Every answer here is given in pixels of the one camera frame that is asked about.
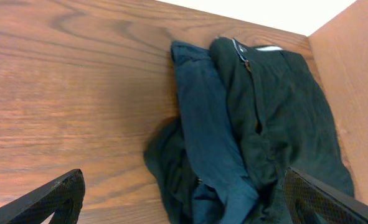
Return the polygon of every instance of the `white wall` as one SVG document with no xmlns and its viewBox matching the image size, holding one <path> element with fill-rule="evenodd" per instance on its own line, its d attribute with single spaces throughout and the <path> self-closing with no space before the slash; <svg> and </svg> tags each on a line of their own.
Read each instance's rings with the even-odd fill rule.
<svg viewBox="0 0 368 224">
<path fill-rule="evenodd" d="M 158 0 L 311 35 L 355 0 Z"/>
</svg>

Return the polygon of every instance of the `zipper pull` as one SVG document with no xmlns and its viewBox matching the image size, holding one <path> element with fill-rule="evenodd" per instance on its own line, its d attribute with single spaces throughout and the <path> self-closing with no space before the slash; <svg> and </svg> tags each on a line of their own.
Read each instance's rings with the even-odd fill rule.
<svg viewBox="0 0 368 224">
<path fill-rule="evenodd" d="M 236 53 L 238 53 L 239 58 L 242 60 L 243 64 L 245 65 L 246 69 L 249 72 L 252 72 L 250 69 L 250 62 L 247 60 L 245 56 L 245 52 L 247 52 L 247 49 L 242 47 L 234 38 L 232 38 L 232 43 L 234 44 Z"/>
</svg>

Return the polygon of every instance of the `wood grain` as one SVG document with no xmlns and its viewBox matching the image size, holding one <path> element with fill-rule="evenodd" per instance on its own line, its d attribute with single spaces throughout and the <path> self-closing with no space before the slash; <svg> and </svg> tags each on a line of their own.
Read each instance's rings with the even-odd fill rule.
<svg viewBox="0 0 368 224">
<path fill-rule="evenodd" d="M 368 205 L 368 0 L 356 1 L 309 39 L 356 199 Z"/>
<path fill-rule="evenodd" d="M 143 151 L 177 103 L 172 40 L 299 52 L 306 37 L 145 0 L 0 0 L 0 206 L 80 168 L 79 223 L 164 223 Z"/>
</svg>

